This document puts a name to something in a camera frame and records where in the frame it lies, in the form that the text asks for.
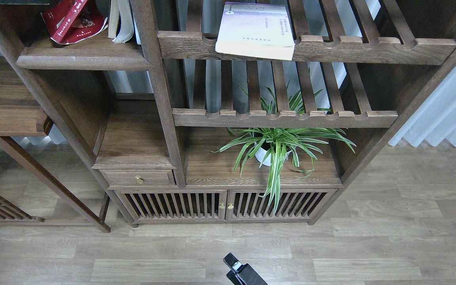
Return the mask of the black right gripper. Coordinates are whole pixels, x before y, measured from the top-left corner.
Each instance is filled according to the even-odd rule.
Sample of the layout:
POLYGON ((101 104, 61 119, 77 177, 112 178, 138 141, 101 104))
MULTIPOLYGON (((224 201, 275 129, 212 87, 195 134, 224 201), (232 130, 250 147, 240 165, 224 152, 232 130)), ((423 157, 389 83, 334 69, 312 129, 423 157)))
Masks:
POLYGON ((226 277, 233 285, 267 285, 249 264, 242 264, 232 253, 228 253, 223 262, 230 268, 226 277))

